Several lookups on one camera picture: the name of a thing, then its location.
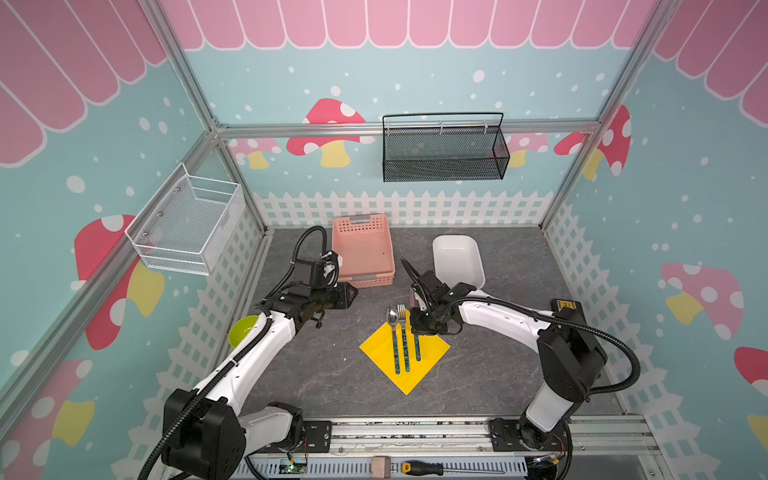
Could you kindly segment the fork with teal handle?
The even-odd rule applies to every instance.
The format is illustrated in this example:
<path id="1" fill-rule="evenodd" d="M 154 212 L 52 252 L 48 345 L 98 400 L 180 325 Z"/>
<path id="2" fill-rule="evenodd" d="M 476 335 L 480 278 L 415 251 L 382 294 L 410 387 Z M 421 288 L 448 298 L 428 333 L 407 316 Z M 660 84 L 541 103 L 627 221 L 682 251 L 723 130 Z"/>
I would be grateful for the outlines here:
<path id="1" fill-rule="evenodd" d="M 402 342 L 402 349 L 403 349 L 403 362 L 405 371 L 410 371 L 410 359 L 409 359 L 409 350 L 408 350 L 408 340 L 407 340 L 407 332 L 406 332 L 406 313 L 407 308 L 404 304 L 398 304 L 396 306 L 396 311 L 398 315 L 398 325 L 400 328 L 400 338 Z"/>

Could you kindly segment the spoon with teal handle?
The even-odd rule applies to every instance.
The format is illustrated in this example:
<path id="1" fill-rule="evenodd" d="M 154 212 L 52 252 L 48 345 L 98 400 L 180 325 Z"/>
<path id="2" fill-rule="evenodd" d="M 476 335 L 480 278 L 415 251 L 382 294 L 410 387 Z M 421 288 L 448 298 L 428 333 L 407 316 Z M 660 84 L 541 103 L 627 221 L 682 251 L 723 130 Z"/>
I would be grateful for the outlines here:
<path id="1" fill-rule="evenodd" d="M 391 305 L 387 309 L 386 314 L 387 324 L 391 328 L 391 343 L 393 349 L 393 365 L 396 375 L 400 374 L 400 356 L 397 338 L 397 329 L 399 325 L 399 313 L 396 305 Z"/>

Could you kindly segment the yellow paper napkin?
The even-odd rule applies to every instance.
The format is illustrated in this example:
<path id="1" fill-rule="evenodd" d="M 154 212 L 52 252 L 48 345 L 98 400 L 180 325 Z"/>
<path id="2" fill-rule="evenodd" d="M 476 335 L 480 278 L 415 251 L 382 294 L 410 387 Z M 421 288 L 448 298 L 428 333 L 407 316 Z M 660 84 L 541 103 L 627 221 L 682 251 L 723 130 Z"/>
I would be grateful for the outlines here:
<path id="1" fill-rule="evenodd" d="M 439 336 L 412 333 L 410 312 L 397 325 L 385 321 L 360 350 L 405 395 L 409 395 L 450 350 Z"/>

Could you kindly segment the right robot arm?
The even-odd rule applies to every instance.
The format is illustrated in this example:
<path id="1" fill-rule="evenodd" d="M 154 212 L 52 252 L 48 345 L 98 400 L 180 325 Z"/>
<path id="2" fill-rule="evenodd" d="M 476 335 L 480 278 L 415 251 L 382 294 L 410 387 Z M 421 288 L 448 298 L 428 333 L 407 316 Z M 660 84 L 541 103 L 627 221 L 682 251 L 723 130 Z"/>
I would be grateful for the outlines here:
<path id="1" fill-rule="evenodd" d="M 538 354 L 543 383 L 514 426 L 519 443 L 526 449 L 542 450 L 564 431 L 567 420 L 594 395 L 616 393 L 635 385 L 641 363 L 625 342 L 590 326 L 581 307 L 552 311 L 531 309 L 490 296 L 475 286 L 458 282 L 450 287 L 436 273 L 423 273 L 405 258 L 401 260 L 412 281 L 417 306 L 410 310 L 411 330 L 419 336 L 455 336 L 466 325 L 499 333 Z M 628 376 L 610 385 L 597 386 L 608 355 L 607 342 L 630 362 Z"/>

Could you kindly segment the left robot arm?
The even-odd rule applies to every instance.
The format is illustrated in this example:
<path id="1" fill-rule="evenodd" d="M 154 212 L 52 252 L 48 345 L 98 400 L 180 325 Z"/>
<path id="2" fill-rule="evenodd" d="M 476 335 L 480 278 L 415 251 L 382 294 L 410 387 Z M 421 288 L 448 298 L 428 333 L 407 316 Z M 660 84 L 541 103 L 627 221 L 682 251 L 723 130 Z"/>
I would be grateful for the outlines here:
<path id="1" fill-rule="evenodd" d="M 308 322 L 320 325 L 328 310 L 347 309 L 358 291 L 339 279 L 339 260 L 328 251 L 316 260 L 294 259 L 289 272 L 249 313 L 244 339 L 190 390 L 164 404 L 162 436 L 142 466 L 149 478 L 162 462 L 182 477 L 228 479 L 242 459 L 270 444 L 292 448 L 302 438 L 298 408 L 276 403 L 242 420 L 244 402 L 277 353 Z"/>

